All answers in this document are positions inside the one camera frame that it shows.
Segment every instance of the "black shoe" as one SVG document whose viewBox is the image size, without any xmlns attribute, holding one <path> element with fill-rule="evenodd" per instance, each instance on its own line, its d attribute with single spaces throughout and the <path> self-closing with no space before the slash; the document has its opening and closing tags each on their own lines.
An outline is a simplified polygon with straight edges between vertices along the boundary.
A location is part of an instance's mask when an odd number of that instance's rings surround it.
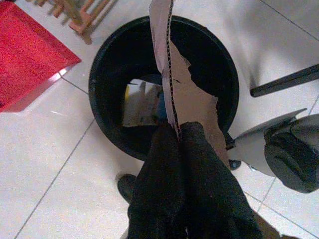
<svg viewBox="0 0 319 239">
<path fill-rule="evenodd" d="M 234 171 L 240 167 L 241 161 L 229 160 L 229 165 L 230 165 L 230 170 Z"/>
<path fill-rule="evenodd" d="M 132 201 L 133 189 L 136 181 L 136 176 L 131 174 L 124 174 L 118 181 L 118 190 L 121 196 L 129 204 Z"/>
</svg>

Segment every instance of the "floor tile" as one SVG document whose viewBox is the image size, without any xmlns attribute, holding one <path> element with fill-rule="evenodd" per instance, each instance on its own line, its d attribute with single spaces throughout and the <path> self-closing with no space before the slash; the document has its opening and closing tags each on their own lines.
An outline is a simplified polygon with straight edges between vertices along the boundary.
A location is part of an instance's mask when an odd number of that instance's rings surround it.
<svg viewBox="0 0 319 239">
<path fill-rule="evenodd" d="M 247 198 L 247 201 L 251 207 L 252 210 L 254 210 L 255 212 L 258 211 L 261 202 L 256 200 L 255 198 L 253 198 L 252 196 L 250 196 L 248 193 L 245 193 L 245 196 Z"/>
<path fill-rule="evenodd" d="M 300 239 L 315 239 L 313 235 L 306 232 L 296 224 L 282 217 L 273 210 L 262 205 L 259 215 L 264 218 L 271 226 L 273 226 L 279 233 L 287 236 L 298 237 Z"/>
<path fill-rule="evenodd" d="M 264 204 L 319 237 L 319 191 L 303 194 L 276 179 Z"/>
<path fill-rule="evenodd" d="M 92 120 L 88 96 L 62 79 L 0 114 L 0 238 L 16 235 Z"/>
<path fill-rule="evenodd" d="M 263 0 L 282 15 L 319 39 L 319 2 L 317 0 Z"/>
<path fill-rule="evenodd" d="M 116 148 L 94 122 L 18 238 L 120 238 L 128 204 L 116 178 L 137 175 L 142 164 Z"/>
<path fill-rule="evenodd" d="M 227 151 L 229 159 L 241 161 L 242 157 L 236 151 L 236 148 Z M 242 162 L 241 166 L 232 171 L 238 180 L 244 192 L 247 192 L 254 198 L 263 201 L 272 182 L 273 177 L 267 176 L 259 171 L 252 171 L 246 163 Z"/>
</svg>

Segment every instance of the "black trash bin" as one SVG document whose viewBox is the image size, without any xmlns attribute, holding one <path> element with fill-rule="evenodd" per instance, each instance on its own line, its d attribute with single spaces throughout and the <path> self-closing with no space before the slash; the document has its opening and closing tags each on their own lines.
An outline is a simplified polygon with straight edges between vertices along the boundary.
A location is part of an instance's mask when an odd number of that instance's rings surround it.
<svg viewBox="0 0 319 239">
<path fill-rule="evenodd" d="M 172 17 L 171 39 L 191 63 L 192 80 L 218 96 L 218 124 L 226 133 L 235 117 L 239 98 L 237 71 L 229 53 L 207 28 L 183 17 Z M 132 79 L 150 74 L 160 76 L 150 19 L 145 16 L 125 24 L 104 42 L 94 59 L 89 79 L 91 108 L 102 132 L 119 149 L 140 160 L 146 158 L 156 126 L 122 126 L 124 93 Z"/>
</svg>

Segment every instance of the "black fabric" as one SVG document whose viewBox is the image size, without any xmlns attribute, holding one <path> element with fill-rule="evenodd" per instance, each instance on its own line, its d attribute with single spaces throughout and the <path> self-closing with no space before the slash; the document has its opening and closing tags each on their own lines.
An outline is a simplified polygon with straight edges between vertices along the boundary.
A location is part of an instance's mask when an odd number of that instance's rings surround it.
<svg viewBox="0 0 319 239">
<path fill-rule="evenodd" d="M 237 180 L 206 141 L 201 124 L 153 136 L 129 207 L 129 239 L 260 239 Z"/>
</svg>

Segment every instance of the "red plastic tray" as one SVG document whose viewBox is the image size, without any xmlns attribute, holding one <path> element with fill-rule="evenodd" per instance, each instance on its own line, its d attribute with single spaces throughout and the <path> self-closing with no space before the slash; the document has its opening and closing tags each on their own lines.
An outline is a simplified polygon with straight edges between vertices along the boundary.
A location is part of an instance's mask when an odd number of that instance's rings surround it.
<svg viewBox="0 0 319 239">
<path fill-rule="evenodd" d="M 14 3 L 0 2 L 0 112 L 30 93 L 34 99 L 54 83 L 49 78 L 80 61 Z"/>
</svg>

